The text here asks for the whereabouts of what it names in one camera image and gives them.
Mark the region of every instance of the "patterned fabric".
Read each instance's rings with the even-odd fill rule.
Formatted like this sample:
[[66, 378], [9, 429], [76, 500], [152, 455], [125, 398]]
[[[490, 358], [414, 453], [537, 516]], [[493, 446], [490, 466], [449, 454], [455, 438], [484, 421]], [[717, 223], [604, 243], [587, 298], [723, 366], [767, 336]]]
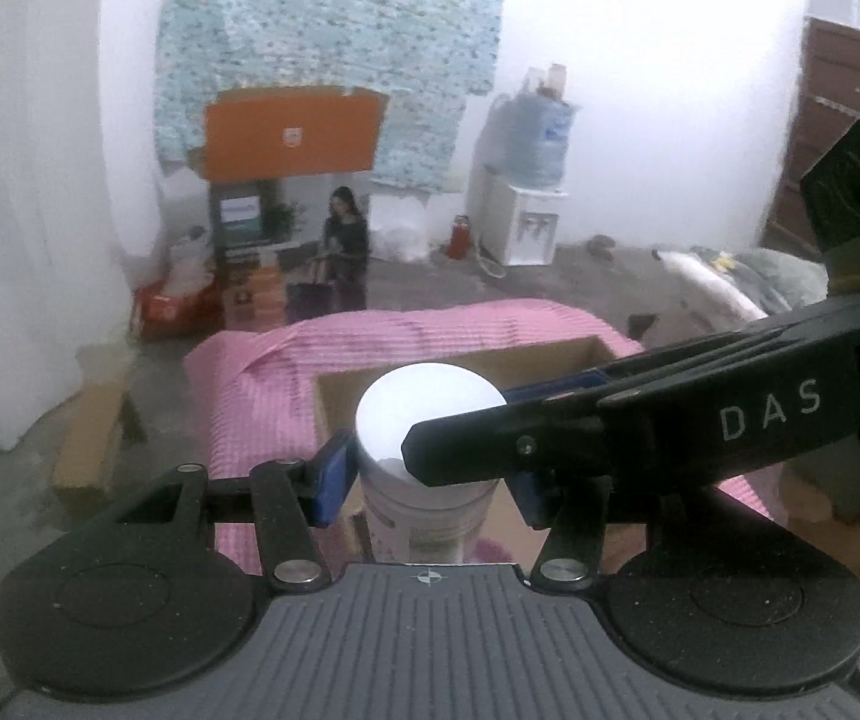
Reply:
[[[443, 311], [334, 314], [263, 335], [223, 332], [193, 349], [186, 370], [210, 475], [226, 478], [245, 476], [271, 458], [313, 456], [314, 376], [588, 336], [618, 357], [641, 350], [579, 309], [505, 300]], [[766, 513], [742, 479], [723, 489]], [[320, 546], [331, 565], [338, 562], [332, 533]], [[260, 573], [251, 526], [220, 526], [217, 548], [247, 572]]]
[[203, 110], [239, 86], [391, 95], [372, 178], [438, 191], [466, 95], [489, 93], [503, 0], [167, 0], [157, 44], [164, 162], [203, 146]]

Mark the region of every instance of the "woman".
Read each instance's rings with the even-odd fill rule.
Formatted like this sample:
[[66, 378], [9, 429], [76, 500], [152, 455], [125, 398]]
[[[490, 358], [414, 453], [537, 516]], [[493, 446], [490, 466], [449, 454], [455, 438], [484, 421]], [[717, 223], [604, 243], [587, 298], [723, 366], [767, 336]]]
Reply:
[[330, 195], [330, 217], [323, 224], [322, 254], [326, 278], [335, 282], [335, 309], [365, 309], [369, 230], [349, 187], [337, 187]]

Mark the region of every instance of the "gray ribbed plate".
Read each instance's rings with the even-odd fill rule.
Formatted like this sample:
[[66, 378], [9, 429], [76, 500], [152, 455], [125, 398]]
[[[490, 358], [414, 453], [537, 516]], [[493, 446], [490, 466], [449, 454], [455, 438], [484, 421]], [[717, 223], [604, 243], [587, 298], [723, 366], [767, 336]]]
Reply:
[[246, 645], [171, 693], [65, 704], [20, 693], [4, 720], [860, 720], [830, 686], [727, 701], [664, 683], [607, 637], [589, 605], [527, 589], [509, 565], [350, 565], [270, 605]]

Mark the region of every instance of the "white logo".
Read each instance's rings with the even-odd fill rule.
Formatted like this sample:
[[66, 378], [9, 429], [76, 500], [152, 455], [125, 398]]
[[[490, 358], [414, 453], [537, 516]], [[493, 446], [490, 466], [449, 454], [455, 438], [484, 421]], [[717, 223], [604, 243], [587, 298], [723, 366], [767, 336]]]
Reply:
[[[801, 382], [797, 390], [801, 401], [800, 413], [814, 413], [820, 408], [820, 393], [817, 392], [817, 380], [807, 379]], [[767, 429], [772, 422], [787, 421], [786, 412], [772, 392], [767, 393], [766, 404], [763, 410], [762, 425]], [[724, 431], [724, 441], [732, 442], [743, 436], [747, 430], [747, 415], [739, 406], [726, 406], [720, 410], [720, 424]]]
[[283, 130], [283, 145], [296, 148], [303, 143], [303, 127], [287, 127]]
[[422, 581], [423, 584], [434, 584], [437, 581], [446, 579], [446, 577], [442, 574], [436, 573], [436, 571], [433, 571], [431, 568], [424, 568], [418, 574], [415, 574], [413, 579]]

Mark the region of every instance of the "black circular disc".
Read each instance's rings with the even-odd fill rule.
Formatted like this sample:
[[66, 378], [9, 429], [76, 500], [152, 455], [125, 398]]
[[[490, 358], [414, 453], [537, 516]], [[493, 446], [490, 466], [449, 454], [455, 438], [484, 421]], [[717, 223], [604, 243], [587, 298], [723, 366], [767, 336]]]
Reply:
[[124, 544], [124, 560], [99, 552], [42, 553], [1, 583], [0, 648], [22, 685], [132, 698], [206, 669], [248, 629], [252, 583], [227, 557], [166, 538]]
[[745, 554], [734, 545], [722, 562], [696, 549], [645, 552], [612, 577], [610, 620], [631, 654], [692, 688], [815, 688], [860, 655], [860, 581], [807, 550]]

